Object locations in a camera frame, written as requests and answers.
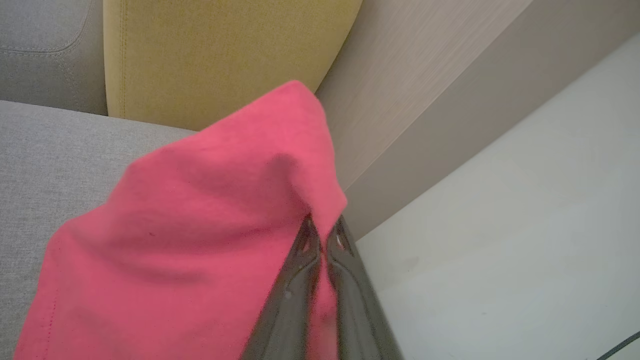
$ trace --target yellow cushion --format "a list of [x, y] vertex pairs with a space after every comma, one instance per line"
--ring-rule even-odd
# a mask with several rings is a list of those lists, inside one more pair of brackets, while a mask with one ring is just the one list
[[200, 130], [288, 80], [315, 91], [361, 0], [104, 0], [109, 116]]

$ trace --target gray cushion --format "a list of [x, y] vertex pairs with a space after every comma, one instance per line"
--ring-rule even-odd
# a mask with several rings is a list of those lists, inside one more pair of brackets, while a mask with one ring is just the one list
[[0, 359], [10, 359], [49, 237], [106, 200], [132, 160], [192, 131], [0, 101]]
[[106, 115], [102, 0], [0, 1], [0, 100]]

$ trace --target pink cloth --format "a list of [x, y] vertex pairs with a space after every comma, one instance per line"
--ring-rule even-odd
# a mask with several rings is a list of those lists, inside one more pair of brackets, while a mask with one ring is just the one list
[[[237, 359], [307, 213], [346, 205], [318, 100], [290, 82], [134, 161], [45, 253], [15, 359]], [[323, 270], [309, 346], [335, 359]]]

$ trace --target gray seat cushion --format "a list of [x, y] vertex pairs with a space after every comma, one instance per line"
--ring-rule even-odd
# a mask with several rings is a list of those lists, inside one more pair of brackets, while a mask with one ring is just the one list
[[192, 131], [0, 101], [0, 359], [11, 359], [45, 246], [124, 168]]
[[0, 100], [107, 114], [102, 0], [0, 1]]

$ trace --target yellow backrest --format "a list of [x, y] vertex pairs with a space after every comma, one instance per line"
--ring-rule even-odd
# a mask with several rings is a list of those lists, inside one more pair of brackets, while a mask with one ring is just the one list
[[200, 130], [288, 80], [315, 91], [361, 0], [104, 0], [109, 115]]

